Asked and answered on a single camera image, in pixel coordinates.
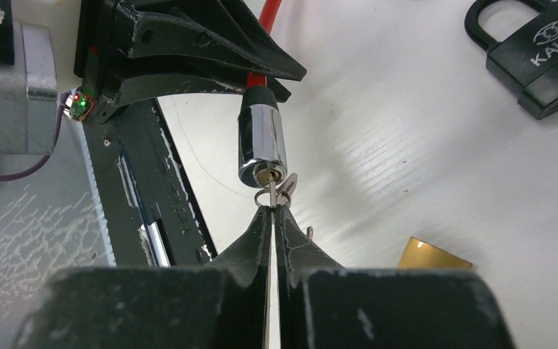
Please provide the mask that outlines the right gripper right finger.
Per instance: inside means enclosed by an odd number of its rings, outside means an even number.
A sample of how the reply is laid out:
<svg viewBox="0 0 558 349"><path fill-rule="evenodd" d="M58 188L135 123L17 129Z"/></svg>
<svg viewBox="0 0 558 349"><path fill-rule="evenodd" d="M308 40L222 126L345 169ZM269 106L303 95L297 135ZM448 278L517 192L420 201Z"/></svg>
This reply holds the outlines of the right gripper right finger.
<svg viewBox="0 0 558 349"><path fill-rule="evenodd" d="M345 268L275 210L283 348L513 348L488 285L460 269Z"/></svg>

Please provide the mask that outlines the red cable lock keys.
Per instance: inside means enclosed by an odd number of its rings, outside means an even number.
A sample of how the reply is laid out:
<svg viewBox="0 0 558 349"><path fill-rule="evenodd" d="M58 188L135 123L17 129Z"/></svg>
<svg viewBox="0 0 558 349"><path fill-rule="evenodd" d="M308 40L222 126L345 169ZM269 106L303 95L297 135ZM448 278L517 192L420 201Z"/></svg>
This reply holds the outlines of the red cable lock keys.
<svg viewBox="0 0 558 349"><path fill-rule="evenodd" d="M284 206L289 208L297 183L297 173L290 174L280 185L276 182L271 182L268 188L263 188L255 194L254 203L258 207L268 206L272 209L276 209L278 206ZM268 204L263 204L259 201L259 198L265 194L269 196Z"/></svg>

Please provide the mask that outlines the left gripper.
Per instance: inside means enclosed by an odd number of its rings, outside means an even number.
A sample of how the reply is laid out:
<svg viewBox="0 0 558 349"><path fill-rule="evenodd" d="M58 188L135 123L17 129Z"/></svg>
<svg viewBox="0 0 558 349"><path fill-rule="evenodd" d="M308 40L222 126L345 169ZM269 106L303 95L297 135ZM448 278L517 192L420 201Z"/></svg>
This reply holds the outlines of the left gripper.
<svg viewBox="0 0 558 349"><path fill-rule="evenodd" d="M83 1L74 72L83 117L105 123L118 109L167 95L242 95L245 73L163 73L163 57L190 57L301 81L285 52L244 1Z"/></svg>

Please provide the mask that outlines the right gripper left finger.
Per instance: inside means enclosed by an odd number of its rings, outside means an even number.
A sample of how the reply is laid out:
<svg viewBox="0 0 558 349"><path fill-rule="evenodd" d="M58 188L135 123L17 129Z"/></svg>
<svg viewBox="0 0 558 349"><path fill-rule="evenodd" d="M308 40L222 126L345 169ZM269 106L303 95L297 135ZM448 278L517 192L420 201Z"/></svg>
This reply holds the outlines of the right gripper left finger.
<svg viewBox="0 0 558 349"><path fill-rule="evenodd" d="M272 211L205 265L69 268L45 283L16 348L266 348Z"/></svg>

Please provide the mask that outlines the small brass padlock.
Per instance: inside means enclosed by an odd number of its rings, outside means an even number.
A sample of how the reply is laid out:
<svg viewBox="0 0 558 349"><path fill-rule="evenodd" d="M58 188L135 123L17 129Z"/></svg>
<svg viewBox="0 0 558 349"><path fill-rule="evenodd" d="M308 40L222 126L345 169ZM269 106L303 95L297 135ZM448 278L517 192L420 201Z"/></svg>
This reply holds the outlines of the small brass padlock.
<svg viewBox="0 0 558 349"><path fill-rule="evenodd" d="M399 269L471 270L473 263L445 250L411 236L397 264Z"/></svg>

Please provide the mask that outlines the red cable lock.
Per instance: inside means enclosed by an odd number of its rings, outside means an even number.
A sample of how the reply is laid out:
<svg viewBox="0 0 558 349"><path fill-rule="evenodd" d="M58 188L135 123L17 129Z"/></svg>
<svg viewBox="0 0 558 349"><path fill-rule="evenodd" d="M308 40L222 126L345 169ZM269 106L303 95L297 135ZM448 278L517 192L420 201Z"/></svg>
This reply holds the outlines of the red cable lock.
<svg viewBox="0 0 558 349"><path fill-rule="evenodd" d="M238 116L238 176L251 188L282 182L288 162L275 93L263 73L248 73Z"/></svg>

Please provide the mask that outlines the black padlock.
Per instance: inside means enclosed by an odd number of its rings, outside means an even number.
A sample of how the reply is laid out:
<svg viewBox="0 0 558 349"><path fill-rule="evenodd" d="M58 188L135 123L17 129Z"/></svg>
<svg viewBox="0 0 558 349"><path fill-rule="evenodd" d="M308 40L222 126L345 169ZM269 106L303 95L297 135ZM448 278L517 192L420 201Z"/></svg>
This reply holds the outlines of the black padlock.
<svg viewBox="0 0 558 349"><path fill-rule="evenodd" d="M503 41L480 25L490 5L475 1L464 19L468 37L486 53L485 67L534 119L558 112L558 1L526 1L538 14Z"/></svg>

